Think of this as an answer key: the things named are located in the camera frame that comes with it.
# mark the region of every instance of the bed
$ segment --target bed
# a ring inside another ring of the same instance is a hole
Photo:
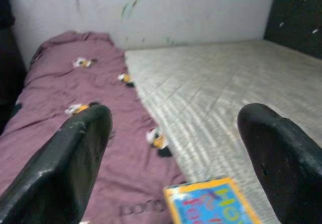
[[[73,68],[80,56],[96,63]],[[113,131],[84,220],[170,223],[164,186],[229,175],[263,223],[279,223],[239,136],[237,114],[247,103],[264,103],[321,144],[321,61],[267,41],[125,56],[107,34],[68,32],[41,45],[18,99],[23,107],[0,137],[0,192],[68,119],[71,104],[95,101],[111,109]],[[117,79],[125,62],[135,88]],[[157,125],[174,158],[147,147],[145,133]]]
[[[322,146],[322,61],[250,41],[127,51],[126,62],[187,180],[232,176],[263,223],[279,223],[239,136],[237,115],[248,103],[266,104]]]
[[[93,64],[83,67],[88,61]],[[111,110],[113,128],[84,220],[170,223],[163,188],[185,178],[173,157],[161,157],[147,142],[146,133],[157,124],[135,88],[118,79],[124,72],[124,51],[114,47],[108,34],[67,32],[44,42],[18,97],[20,110],[0,137],[0,193],[59,131],[72,113],[71,105],[80,104],[75,110],[81,111],[101,104]]]

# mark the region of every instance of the printed cartoon figure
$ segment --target printed cartoon figure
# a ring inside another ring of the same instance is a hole
[[[96,59],[86,59],[86,58],[78,57],[73,61],[72,65],[74,66],[74,68],[76,67],[89,68],[93,63],[96,63],[96,62],[97,62]]]
[[[180,191],[180,187],[173,188],[170,196],[171,201],[190,199],[191,194]]]
[[[73,105],[70,105],[70,107],[68,107],[66,110],[65,110],[65,113],[67,115],[74,115],[74,114],[78,114],[80,113],[81,111],[93,106],[93,105],[99,105],[98,102],[91,102],[89,104],[73,104]]]
[[[158,149],[158,155],[160,157],[164,158],[172,156],[168,148],[166,138],[158,127],[151,128],[150,131],[145,134],[145,139],[151,147]]]
[[[134,83],[129,74],[121,73],[117,76],[117,79],[124,82],[127,87],[134,87]]]

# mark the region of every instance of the blue book cover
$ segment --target blue book cover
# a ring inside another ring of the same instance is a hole
[[[175,224],[261,223],[229,177],[170,186],[164,193]]]

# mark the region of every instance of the mattress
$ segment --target mattress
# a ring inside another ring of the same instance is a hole
[[[232,176],[263,223],[279,223],[236,118],[242,106],[263,103],[322,146],[322,61],[250,41],[127,51],[126,63],[188,180]]]

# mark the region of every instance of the yellow book border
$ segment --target yellow book border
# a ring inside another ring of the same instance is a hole
[[[195,184],[189,184],[189,185],[182,185],[179,186],[180,190],[182,192],[190,192],[190,191],[194,191],[194,190],[198,190],[198,189],[206,189],[206,188],[210,188],[210,187],[217,187],[223,184],[228,184],[233,191],[235,192],[237,198],[239,199],[239,201],[241,202],[241,204],[244,206],[246,213],[248,214],[248,216],[250,217],[250,219],[252,220],[252,222],[254,224],[261,224],[262,222],[258,219],[258,217],[256,216],[254,210],[251,208],[251,206],[249,205],[249,203],[246,201],[246,198],[244,197],[244,195],[240,192],[239,188],[237,187],[235,181],[230,178],[230,177],[225,177],[222,179],[217,179],[217,180],[210,180],[207,182],[198,182]],[[175,208],[175,204],[173,201],[170,200],[170,196],[171,196],[171,189],[169,188],[165,188],[164,189],[164,194],[166,197],[166,201],[168,204],[168,207],[170,209],[173,221],[175,224],[181,224],[180,222],[180,217],[179,214]]]

